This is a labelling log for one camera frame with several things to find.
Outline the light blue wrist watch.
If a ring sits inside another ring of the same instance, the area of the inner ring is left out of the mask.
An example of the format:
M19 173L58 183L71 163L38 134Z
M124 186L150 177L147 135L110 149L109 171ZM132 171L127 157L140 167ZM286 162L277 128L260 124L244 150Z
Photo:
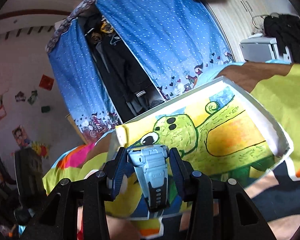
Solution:
M168 206L168 147L149 145L130 148L128 161L133 165L138 182L151 213Z

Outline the painted cardboard box tray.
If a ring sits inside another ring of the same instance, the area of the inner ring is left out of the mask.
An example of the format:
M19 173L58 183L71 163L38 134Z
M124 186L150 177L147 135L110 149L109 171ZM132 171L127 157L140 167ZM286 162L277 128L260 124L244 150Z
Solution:
M293 151L283 127L248 92L225 77L115 128L115 141L127 149L164 145L177 148L193 169L214 180L234 178L252 184L247 168L260 168L261 177ZM172 216L190 209L177 193L168 165L168 206L156 216ZM114 217L149 219L149 212L134 167L127 165L127 187L106 212Z

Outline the dark hanging jacket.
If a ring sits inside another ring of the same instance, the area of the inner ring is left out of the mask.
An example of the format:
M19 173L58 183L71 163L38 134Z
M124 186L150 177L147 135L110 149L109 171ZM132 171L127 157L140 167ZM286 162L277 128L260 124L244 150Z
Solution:
M137 59L100 12L87 18L84 35L97 72L122 122L164 102Z

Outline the cartoon character poster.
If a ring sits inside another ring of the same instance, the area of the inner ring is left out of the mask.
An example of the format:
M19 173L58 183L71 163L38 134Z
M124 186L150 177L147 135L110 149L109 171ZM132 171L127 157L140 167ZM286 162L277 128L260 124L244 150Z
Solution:
M31 143L31 140L29 139L25 129L21 125L15 128L12 131L12 134L20 148L26 148Z

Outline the colourful cartoon bed blanket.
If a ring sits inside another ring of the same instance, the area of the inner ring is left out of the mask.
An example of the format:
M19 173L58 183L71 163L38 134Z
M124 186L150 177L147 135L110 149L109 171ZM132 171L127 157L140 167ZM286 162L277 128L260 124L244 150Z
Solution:
M294 150L264 177L247 168L253 182L245 187L277 239L300 239L300 64L231 65L221 76L250 92L291 137Z

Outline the white small cabinet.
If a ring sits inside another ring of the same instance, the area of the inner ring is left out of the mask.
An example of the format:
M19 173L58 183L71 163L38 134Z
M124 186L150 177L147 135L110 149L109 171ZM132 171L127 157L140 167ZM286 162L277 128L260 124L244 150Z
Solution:
M292 63L288 47L285 52L279 52L276 38L274 37L253 37L242 40L239 44L245 61L266 62L271 60Z

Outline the blue fabric wardrobe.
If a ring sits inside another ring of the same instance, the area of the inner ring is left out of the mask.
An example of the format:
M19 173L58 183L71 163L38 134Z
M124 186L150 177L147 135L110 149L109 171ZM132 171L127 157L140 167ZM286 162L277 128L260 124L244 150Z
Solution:
M100 12L149 76L164 101L213 79L234 62L206 7L194 0L84 0L46 46L66 106L84 139L98 141L124 123L97 72L84 35Z

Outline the beige wooden wardrobe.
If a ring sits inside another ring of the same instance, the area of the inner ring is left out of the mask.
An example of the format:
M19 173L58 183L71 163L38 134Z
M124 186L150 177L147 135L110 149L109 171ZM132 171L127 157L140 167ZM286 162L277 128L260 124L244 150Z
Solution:
M218 23L236 61L244 61L240 42L247 39L256 25L262 23L261 15L270 14L264 0L208 0L207 9Z

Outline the pile of dark clothes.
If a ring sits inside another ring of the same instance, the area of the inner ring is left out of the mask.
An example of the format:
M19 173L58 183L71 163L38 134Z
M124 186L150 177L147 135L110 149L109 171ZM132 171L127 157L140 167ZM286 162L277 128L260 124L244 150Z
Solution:
M290 14L267 16L263 22L264 33L274 37L280 53L290 50L292 60L300 63L300 17Z

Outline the yellow bear wall sticker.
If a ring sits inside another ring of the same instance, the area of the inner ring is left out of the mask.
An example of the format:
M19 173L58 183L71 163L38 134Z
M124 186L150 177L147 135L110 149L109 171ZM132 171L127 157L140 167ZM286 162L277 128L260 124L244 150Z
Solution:
M39 141L32 141L31 148L40 157L47 159L49 157L50 146Z

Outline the red square wall decoration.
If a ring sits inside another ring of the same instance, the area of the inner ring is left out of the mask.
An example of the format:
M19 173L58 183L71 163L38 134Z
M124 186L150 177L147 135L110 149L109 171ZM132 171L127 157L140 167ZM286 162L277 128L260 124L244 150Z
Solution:
M51 91L53 88L54 81L55 80L53 78L43 74L39 83L39 87Z

